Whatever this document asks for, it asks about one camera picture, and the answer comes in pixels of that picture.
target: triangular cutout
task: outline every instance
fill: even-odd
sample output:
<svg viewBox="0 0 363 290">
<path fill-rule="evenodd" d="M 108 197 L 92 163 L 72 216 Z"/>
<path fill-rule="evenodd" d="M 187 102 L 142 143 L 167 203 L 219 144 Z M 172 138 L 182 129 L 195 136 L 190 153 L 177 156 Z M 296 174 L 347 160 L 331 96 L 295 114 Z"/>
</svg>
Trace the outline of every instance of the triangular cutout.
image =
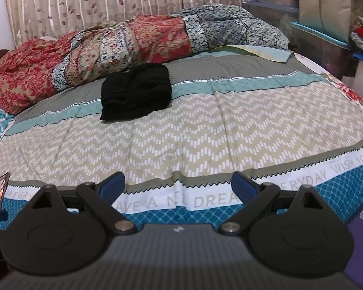
<svg viewBox="0 0 363 290">
<path fill-rule="evenodd" d="M 51 198 L 51 194 L 45 192 L 38 198 L 38 200 L 32 206 L 32 209 L 51 208 L 52 206 L 53 200 Z"/>
<path fill-rule="evenodd" d="M 306 193 L 304 195 L 303 206 L 306 208 L 323 209 L 316 197 L 312 193 Z"/>
</svg>

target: black garment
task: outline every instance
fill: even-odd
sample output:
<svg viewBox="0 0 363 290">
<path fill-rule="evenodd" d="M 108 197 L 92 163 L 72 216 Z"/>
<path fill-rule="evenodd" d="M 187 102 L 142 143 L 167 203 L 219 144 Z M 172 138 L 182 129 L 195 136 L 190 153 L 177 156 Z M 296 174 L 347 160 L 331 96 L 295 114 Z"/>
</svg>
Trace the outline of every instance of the black garment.
<svg viewBox="0 0 363 290">
<path fill-rule="evenodd" d="M 162 110 L 171 102 L 165 65 L 145 63 L 126 73 L 112 73 L 102 84 L 101 120 L 133 120 Z"/>
</svg>

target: white logo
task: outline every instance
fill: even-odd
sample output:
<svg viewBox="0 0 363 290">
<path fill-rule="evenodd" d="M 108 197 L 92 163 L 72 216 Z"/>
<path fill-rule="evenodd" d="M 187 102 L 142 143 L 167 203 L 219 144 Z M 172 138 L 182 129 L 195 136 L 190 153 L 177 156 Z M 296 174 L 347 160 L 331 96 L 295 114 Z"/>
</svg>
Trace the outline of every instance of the white logo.
<svg viewBox="0 0 363 290">
<path fill-rule="evenodd" d="M 177 228 L 173 228 L 173 231 L 180 233 L 182 231 L 184 231 L 185 229 L 182 226 L 178 226 Z"/>
</svg>

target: silver bolt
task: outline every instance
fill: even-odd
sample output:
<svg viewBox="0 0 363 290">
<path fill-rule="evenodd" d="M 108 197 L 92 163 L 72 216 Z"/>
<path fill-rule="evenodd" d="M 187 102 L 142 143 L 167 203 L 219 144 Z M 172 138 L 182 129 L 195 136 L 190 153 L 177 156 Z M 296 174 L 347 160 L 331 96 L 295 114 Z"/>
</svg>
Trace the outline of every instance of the silver bolt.
<svg viewBox="0 0 363 290">
<path fill-rule="evenodd" d="M 221 225 L 221 228 L 224 232 L 233 233 L 239 231 L 241 226 L 236 222 L 225 222 L 223 225 Z"/>
<path fill-rule="evenodd" d="M 119 231 L 128 231 L 133 229 L 134 224 L 129 220 L 120 220 L 114 224 L 114 227 Z"/>
</svg>

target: chevron pattern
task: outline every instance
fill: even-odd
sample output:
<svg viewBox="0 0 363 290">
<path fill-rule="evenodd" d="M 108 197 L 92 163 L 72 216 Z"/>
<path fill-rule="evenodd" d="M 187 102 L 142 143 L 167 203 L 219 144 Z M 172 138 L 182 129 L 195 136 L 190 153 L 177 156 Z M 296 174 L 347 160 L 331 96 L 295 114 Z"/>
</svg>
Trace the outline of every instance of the chevron pattern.
<svg viewBox="0 0 363 290">
<path fill-rule="evenodd" d="M 122 171 L 127 184 L 262 168 L 363 139 L 363 114 L 324 82 L 227 94 L 190 94 L 134 121 L 99 115 L 36 126 L 0 144 L 0 174 L 57 186 L 99 182 Z"/>
</svg>

